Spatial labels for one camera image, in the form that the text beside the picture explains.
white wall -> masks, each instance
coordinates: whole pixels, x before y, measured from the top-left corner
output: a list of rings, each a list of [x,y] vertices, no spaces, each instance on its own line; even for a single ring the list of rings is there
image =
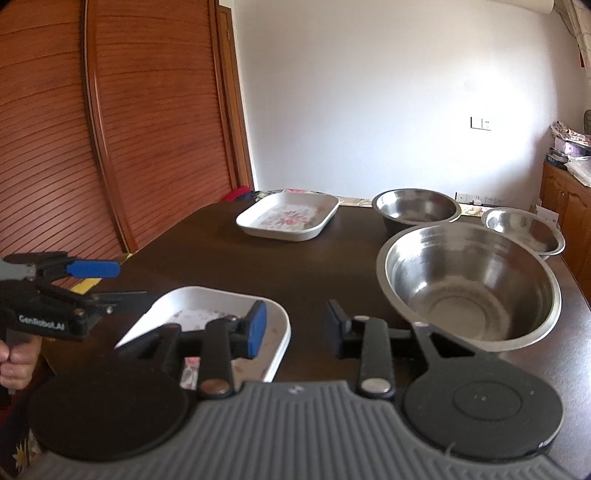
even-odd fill
[[[537,197],[548,126],[582,128],[560,17],[485,0],[233,0],[258,187]],[[488,116],[493,131],[470,129]]]

large metal bowl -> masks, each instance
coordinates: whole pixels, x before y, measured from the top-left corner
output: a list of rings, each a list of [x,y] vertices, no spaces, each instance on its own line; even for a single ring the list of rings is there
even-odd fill
[[[479,225],[401,232],[380,250],[377,274],[405,320],[431,323],[489,352],[536,343],[560,315],[550,267],[525,245]]]

wall socket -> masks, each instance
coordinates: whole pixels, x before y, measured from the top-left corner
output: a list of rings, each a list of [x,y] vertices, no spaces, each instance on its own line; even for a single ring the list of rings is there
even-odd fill
[[[502,199],[491,195],[478,195],[472,193],[456,193],[456,201],[459,203],[474,203],[476,205],[500,205]]]
[[[492,130],[492,122],[489,119],[482,118],[481,116],[471,116],[470,117],[470,128],[475,128],[476,130]]]

gray mechanism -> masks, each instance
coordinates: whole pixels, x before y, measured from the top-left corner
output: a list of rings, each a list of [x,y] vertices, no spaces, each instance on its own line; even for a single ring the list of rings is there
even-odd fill
[[[567,480],[548,457],[481,464],[417,438],[394,406],[344,381],[247,383],[198,406],[150,452],[112,463],[46,453],[22,480]]]

door frame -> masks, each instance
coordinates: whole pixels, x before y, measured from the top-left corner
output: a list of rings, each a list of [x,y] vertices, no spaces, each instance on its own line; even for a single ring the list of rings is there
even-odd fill
[[[223,102],[220,102],[220,109],[224,110],[227,122],[225,129],[228,130],[230,143],[228,160],[231,165],[230,169],[233,170],[230,177],[236,179],[238,187],[248,186],[253,189],[254,179],[248,149],[248,137],[246,136],[232,9],[219,5],[219,0],[215,0],[215,4],[216,43],[222,80],[222,91],[218,90],[218,95],[224,99]]]

